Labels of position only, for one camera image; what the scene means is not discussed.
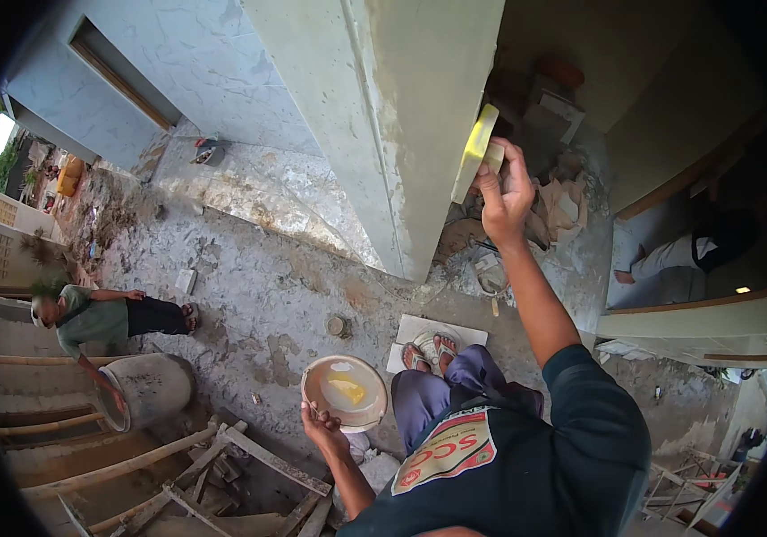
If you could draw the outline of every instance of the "green shirt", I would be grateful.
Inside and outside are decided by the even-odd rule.
[[[65,297],[66,313],[75,311],[91,298],[91,289],[78,285],[66,285],[61,290]],[[127,301],[123,298],[91,301],[88,308],[56,330],[59,344],[74,360],[82,355],[79,346],[86,341],[121,343],[127,340]]]
[[[557,352],[542,375],[552,426],[503,401],[447,409],[339,537],[453,526],[489,536],[622,534],[648,483],[643,415],[582,345]]]

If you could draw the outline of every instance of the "purple pants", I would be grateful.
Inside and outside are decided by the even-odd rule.
[[[449,406],[449,392],[456,384],[479,395],[485,386],[503,391],[506,381],[483,345],[470,345],[462,350],[442,378],[424,371],[407,370],[392,380],[395,424],[408,454],[424,428]]]

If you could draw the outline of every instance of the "black pants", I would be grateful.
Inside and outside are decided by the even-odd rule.
[[[162,332],[169,335],[189,333],[181,307],[146,296],[127,300],[127,337],[141,333]]]

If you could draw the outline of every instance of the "sponge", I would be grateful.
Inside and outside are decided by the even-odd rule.
[[[461,157],[461,167],[458,168],[458,176],[454,180],[452,188],[452,201],[456,204],[464,203],[466,191],[473,184],[476,172],[482,159],[485,158],[485,151],[488,147],[488,140],[491,139],[491,131],[496,124],[496,118],[499,117],[499,110],[494,105],[486,104],[479,114],[479,120],[473,125],[473,131],[466,140],[464,155]]]

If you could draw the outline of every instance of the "dark shirt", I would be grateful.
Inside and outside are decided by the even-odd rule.
[[[717,248],[701,259],[697,251],[697,239],[710,237]],[[756,244],[759,237],[759,221],[750,209],[732,209],[716,213],[710,221],[693,230],[691,255],[697,266],[710,273],[722,264],[738,259]]]
[[[339,537],[464,526],[485,535],[619,535],[642,501],[651,441],[631,396],[582,345],[542,371],[550,426],[487,401],[437,417]]]

